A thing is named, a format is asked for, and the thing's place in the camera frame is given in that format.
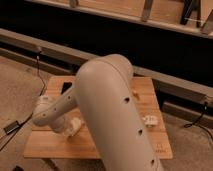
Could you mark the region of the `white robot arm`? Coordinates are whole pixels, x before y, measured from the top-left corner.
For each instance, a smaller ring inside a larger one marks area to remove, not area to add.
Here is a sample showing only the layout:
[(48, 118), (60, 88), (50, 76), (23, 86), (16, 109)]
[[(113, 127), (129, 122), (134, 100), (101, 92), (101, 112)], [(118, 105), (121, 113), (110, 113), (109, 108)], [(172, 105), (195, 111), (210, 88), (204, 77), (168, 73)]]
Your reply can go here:
[(91, 59), (59, 98), (38, 99), (33, 123), (57, 133), (70, 131), (65, 114), (78, 108), (107, 171), (164, 171), (140, 118), (132, 77), (132, 64), (122, 55)]

